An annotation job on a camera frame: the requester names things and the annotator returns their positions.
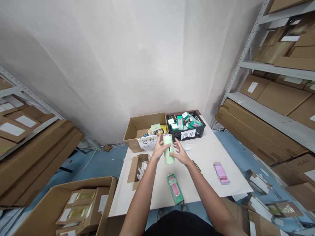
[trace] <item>green product box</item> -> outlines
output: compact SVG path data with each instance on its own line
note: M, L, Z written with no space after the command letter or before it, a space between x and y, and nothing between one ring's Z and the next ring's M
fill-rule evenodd
M170 186L175 205L177 205L178 203L181 203L184 200L184 197L181 193L181 190L179 188L179 185L173 173L170 173L167 176L167 182L168 182L168 185Z

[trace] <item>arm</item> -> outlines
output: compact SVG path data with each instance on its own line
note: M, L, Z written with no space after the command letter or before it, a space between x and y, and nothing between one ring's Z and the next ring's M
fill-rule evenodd
M124 224L120 231L120 235L138 236L142 235L145 231L145 226L147 224L150 211L153 183L155 179L155 173L157 171L157 163L160 160L164 150L171 146L170 144L164 146L163 141L160 141L161 137L162 135L159 135L151 160L148 163L148 166L131 201Z
M176 143L174 143L174 147L178 149L176 150L176 152L179 154L171 153L171 156L177 158L187 167L190 176L195 184L201 202L215 230L225 236L246 236L245 232L235 221L230 210L217 195L217 193L213 190L213 188L209 185L209 183L200 173L198 168L190 160L181 143L177 139Z

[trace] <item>person's right hand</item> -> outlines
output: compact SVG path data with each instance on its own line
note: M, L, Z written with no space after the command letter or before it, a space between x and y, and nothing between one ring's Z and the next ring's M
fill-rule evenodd
M181 163L183 163L186 166L187 164L189 164L191 162L191 160L177 138L175 138L175 141L176 142L174 142L174 147L177 149L176 152L178 154L171 152L170 156L175 157L177 160L179 160Z

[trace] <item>hand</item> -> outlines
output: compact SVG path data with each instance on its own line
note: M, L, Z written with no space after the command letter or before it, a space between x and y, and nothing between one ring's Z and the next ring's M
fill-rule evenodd
M179 160L181 163L183 163L186 166L191 162L191 160L177 138L175 138L175 141L176 142L174 142L174 147L177 149L176 152L178 154L170 153L170 156L175 157L177 160Z
M164 142L161 141L161 137L162 136L163 136L162 134L160 134L158 136L158 140L157 140L157 142L156 142L156 144L154 146L154 151L153 151L153 154L152 154L152 157L151 157L151 159L153 159L153 160L159 161L160 157L163 154L163 152L171 146L171 144L168 144L168 145L164 146Z

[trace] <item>light green cylinder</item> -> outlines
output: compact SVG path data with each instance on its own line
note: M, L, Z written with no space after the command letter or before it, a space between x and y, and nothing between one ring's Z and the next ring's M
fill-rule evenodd
M171 146L164 151L165 163L173 164L175 159L170 156L171 152L174 152L173 139L171 134L163 134L164 146L171 144Z

